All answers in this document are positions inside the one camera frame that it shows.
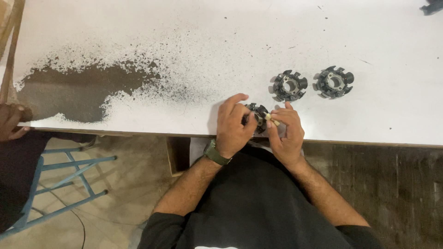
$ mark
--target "forearm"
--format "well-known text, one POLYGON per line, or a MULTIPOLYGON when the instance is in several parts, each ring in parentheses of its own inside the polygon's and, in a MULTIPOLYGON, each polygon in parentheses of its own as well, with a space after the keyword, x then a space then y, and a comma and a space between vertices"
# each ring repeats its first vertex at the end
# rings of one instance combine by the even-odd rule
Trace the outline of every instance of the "forearm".
POLYGON ((207 157, 202 157, 185 172, 161 198, 154 212, 185 216, 195 210, 221 165, 207 157))
POLYGON ((332 225, 369 226, 368 222, 303 157, 287 169, 306 191, 311 203, 332 225))

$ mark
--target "wristwatch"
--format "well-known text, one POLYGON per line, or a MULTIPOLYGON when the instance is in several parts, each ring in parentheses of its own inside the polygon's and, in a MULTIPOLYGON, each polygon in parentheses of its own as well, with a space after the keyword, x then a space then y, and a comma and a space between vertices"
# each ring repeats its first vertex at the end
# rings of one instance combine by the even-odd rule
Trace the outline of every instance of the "wristwatch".
POLYGON ((218 153, 218 151, 215 149, 215 139, 212 139, 211 142, 206 146, 204 155, 220 165, 226 165, 232 159, 224 158, 220 155, 220 153, 218 153))

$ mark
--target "stained floor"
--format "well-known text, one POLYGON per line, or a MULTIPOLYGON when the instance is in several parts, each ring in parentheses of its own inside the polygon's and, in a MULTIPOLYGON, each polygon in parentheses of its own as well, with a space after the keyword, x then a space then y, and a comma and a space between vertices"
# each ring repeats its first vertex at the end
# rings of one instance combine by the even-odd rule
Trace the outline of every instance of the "stained floor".
MULTIPOLYGON (((109 194, 73 211, 85 226, 85 249, 135 248, 143 223, 174 182, 164 137, 100 137, 97 148, 73 153, 75 159, 117 155, 85 176, 98 193, 109 194)), ((75 148, 72 141, 52 139, 47 148, 75 148)), ((443 246, 443 149, 305 143, 308 161, 319 169, 372 225, 386 248, 438 249, 443 246)), ((45 155, 46 163, 66 161, 45 155)), ((40 183, 51 185, 72 169, 46 171, 40 183)), ((51 212, 86 197, 74 186, 36 197, 34 207, 51 212)), ((39 217, 36 211, 31 218, 39 217)), ((0 248, 79 249, 83 227, 71 212, 0 241, 0 248)))

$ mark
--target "hand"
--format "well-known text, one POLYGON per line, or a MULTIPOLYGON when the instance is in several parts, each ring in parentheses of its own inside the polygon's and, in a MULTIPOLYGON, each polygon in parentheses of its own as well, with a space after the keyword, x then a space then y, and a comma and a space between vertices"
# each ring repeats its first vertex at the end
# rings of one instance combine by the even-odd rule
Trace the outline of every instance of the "hand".
POLYGON ((24 126, 17 130, 24 108, 21 105, 0 104, 0 142, 6 142, 23 137, 29 127, 24 126))
POLYGON ((247 100, 248 97, 246 94, 236 94, 218 108, 215 149, 224 158, 231 158, 241 150, 257 127, 254 113, 238 103, 240 100, 247 100), (249 115, 246 125, 241 124, 244 115, 249 115))
POLYGON ((300 124, 299 115, 289 102, 284 104, 286 108, 271 111, 271 117, 286 125, 286 134, 280 138, 277 127, 272 121, 267 121, 269 142, 275 157, 286 167, 295 166, 303 157, 300 154, 302 148, 304 130, 300 124))

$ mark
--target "black t-shirt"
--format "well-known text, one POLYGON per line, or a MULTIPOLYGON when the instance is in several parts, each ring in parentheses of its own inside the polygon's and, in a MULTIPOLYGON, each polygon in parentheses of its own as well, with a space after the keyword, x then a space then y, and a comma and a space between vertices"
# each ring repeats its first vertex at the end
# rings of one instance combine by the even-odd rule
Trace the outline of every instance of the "black t-shirt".
POLYGON ((382 248, 369 227, 332 226, 289 172, 263 149, 245 147, 217 173, 194 212, 154 213, 144 248, 382 248))

